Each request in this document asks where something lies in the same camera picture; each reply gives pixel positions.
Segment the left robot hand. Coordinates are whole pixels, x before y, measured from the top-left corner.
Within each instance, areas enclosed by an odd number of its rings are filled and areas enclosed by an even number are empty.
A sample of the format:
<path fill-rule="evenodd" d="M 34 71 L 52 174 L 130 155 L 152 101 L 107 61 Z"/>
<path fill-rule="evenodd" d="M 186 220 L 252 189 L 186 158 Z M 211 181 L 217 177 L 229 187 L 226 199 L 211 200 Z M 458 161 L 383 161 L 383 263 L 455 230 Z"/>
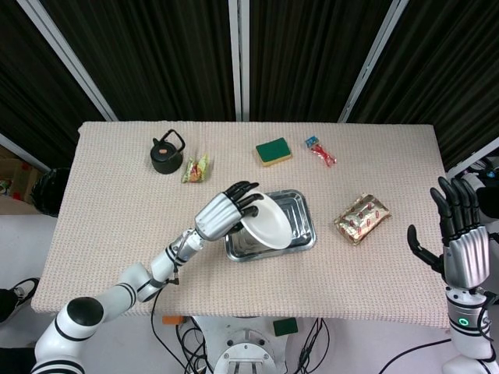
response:
<path fill-rule="evenodd" d="M 209 242 L 215 242 L 241 226 L 244 217 L 257 217 L 259 208 L 254 206 L 264 197 L 253 190 L 258 182 L 241 181 L 217 194 L 195 217 L 197 234 Z"/>

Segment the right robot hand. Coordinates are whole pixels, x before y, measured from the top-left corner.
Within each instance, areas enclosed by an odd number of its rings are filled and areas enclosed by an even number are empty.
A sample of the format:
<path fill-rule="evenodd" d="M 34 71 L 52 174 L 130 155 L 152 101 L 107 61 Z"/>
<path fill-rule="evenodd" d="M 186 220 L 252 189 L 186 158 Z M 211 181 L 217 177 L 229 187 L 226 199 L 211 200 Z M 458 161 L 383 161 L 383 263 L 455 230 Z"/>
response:
<path fill-rule="evenodd" d="M 439 177 L 430 189 L 440 217 L 443 252 L 436 256 L 421 246 L 416 228 L 409 225 L 412 253 L 441 275 L 449 288 L 472 290 L 490 275 L 489 233 L 480 217 L 480 191 L 462 178 Z"/>

